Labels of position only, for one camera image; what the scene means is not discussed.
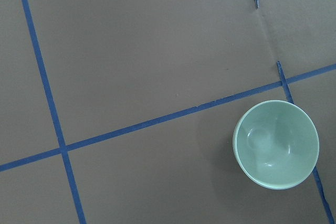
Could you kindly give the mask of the green bowl left side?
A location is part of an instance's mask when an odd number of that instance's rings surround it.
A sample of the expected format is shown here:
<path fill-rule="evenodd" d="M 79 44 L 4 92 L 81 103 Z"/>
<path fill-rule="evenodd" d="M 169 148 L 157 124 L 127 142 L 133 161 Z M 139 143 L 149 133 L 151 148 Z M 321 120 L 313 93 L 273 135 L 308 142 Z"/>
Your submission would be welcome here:
<path fill-rule="evenodd" d="M 281 100 L 254 105 L 233 132 L 236 162 L 256 184 L 274 190 L 293 188 L 312 173 L 319 137 L 308 114 Z"/>

